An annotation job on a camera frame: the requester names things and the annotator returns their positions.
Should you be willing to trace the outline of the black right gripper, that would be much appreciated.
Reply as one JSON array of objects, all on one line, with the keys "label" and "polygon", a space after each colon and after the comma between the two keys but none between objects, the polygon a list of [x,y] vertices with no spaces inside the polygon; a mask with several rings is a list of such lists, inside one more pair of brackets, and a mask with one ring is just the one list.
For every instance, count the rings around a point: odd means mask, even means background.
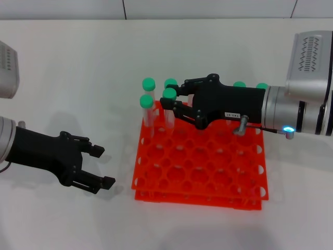
[{"label": "black right gripper", "polygon": [[165,88],[172,88],[176,96],[193,96],[192,107],[171,98],[160,98],[164,110],[173,112],[175,118],[203,130],[215,120],[239,121],[247,116],[250,123],[262,122],[265,89],[224,85],[219,75],[186,79],[178,86],[175,79],[167,79]]}]

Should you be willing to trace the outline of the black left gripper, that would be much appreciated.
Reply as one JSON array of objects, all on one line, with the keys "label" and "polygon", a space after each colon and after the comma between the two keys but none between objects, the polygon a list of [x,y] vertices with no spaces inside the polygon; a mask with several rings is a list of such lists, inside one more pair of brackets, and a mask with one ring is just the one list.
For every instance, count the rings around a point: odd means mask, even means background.
[{"label": "black left gripper", "polygon": [[54,174],[63,186],[73,186],[97,194],[109,190],[116,182],[112,177],[99,177],[84,170],[82,154],[99,158],[105,149],[93,145],[89,138],[62,131],[52,137],[16,127],[16,134],[6,161],[42,169]]}]

